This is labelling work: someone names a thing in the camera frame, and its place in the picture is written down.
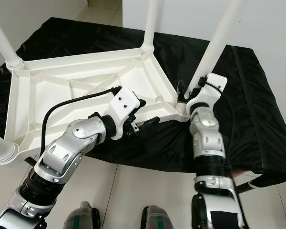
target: white plastic bracket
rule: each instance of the white plastic bracket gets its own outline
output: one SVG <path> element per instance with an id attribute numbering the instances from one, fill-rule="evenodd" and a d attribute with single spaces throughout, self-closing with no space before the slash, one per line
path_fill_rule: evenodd
<path id="1" fill-rule="evenodd" d="M 207 75 L 206 81 L 207 83 L 213 84 L 221 91 L 224 90 L 225 85 L 227 84 L 227 78 L 217 75 L 215 73 L 209 73 Z M 220 98 L 220 96 L 221 94 L 216 89 L 206 84 L 204 87 L 201 88 L 199 94 L 186 104 L 186 112 L 190 115 L 190 108 L 196 103 L 206 103 L 211 109 L 213 109 L 214 104 Z"/>
<path id="2" fill-rule="evenodd" d="M 129 114 L 140 106 L 140 101 L 135 94 L 126 87 L 123 87 L 116 96 L 110 101 L 104 115 L 109 115 L 114 120 L 116 135 L 112 140 L 118 140 L 123 135 L 123 125 L 128 119 Z"/>

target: white wall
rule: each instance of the white wall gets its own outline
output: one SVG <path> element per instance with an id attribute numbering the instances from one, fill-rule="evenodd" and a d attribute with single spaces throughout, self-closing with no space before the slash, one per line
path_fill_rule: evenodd
<path id="1" fill-rule="evenodd" d="M 0 0 L 0 26 L 17 50 L 50 17 L 73 20 L 84 6 L 85 0 Z"/>
<path id="2" fill-rule="evenodd" d="M 210 40 L 229 0 L 160 0 L 157 31 Z M 123 26 L 145 28 L 148 0 L 123 0 Z M 286 123 L 286 0 L 248 0 L 229 42 L 255 51 Z"/>

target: gray object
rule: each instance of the gray object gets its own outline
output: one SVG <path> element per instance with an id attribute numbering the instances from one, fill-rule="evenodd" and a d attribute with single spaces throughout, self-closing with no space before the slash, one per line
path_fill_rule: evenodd
<path id="1" fill-rule="evenodd" d="M 166 211 L 157 206 L 150 206 L 146 212 L 144 229 L 174 229 Z"/>
<path id="2" fill-rule="evenodd" d="M 93 227 L 92 207 L 87 201 L 83 201 L 81 206 L 70 213 L 62 229 L 98 229 Z"/>

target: black fabric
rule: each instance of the black fabric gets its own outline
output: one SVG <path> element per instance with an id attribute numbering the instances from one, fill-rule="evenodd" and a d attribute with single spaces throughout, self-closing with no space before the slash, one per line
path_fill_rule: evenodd
<path id="1" fill-rule="evenodd" d="M 24 60 L 137 48 L 144 32 L 107 25 L 50 18 L 17 51 Z M 154 55 L 174 86 L 189 84 L 208 41 L 156 33 Z M 228 78 L 224 94 L 235 113 L 230 156 L 234 168 L 286 178 L 286 125 L 265 73 L 253 50 L 227 45 L 214 73 Z M 0 67 L 0 136 L 4 136 L 10 73 Z M 224 99 L 214 106 L 225 146 L 231 121 Z M 111 163 L 162 171 L 194 172 L 189 123 L 169 121 L 139 137 L 108 140 L 88 156 Z"/>
<path id="2" fill-rule="evenodd" d="M 237 213 L 211 211 L 214 229 L 239 229 Z"/>

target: green stripe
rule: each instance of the green stripe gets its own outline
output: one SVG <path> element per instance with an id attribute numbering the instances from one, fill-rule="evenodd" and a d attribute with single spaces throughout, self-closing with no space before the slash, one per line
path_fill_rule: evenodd
<path id="1" fill-rule="evenodd" d="M 158 216 L 158 229 L 164 229 L 163 218 Z"/>
<path id="2" fill-rule="evenodd" d="M 80 216 L 75 216 L 72 229 L 80 229 Z"/>

